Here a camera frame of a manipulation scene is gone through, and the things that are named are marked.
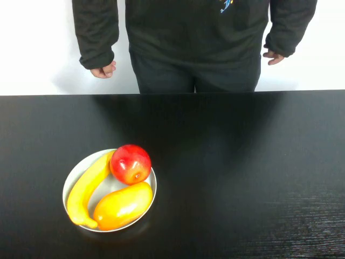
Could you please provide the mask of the person's right hand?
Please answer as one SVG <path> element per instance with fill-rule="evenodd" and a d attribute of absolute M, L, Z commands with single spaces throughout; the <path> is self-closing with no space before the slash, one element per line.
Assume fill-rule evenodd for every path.
<path fill-rule="evenodd" d="M 113 72 L 116 70 L 115 66 L 116 62 L 112 61 L 109 65 L 98 69 L 91 69 L 90 72 L 96 78 L 107 79 L 112 77 Z"/>

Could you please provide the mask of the person's left hand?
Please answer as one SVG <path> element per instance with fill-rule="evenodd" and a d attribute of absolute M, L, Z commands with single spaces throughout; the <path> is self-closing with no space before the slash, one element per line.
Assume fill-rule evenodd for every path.
<path fill-rule="evenodd" d="M 268 58 L 268 65 L 276 65 L 283 61 L 285 59 L 284 56 L 272 51 L 272 50 L 267 50 L 266 52 L 263 53 L 263 57 Z"/>

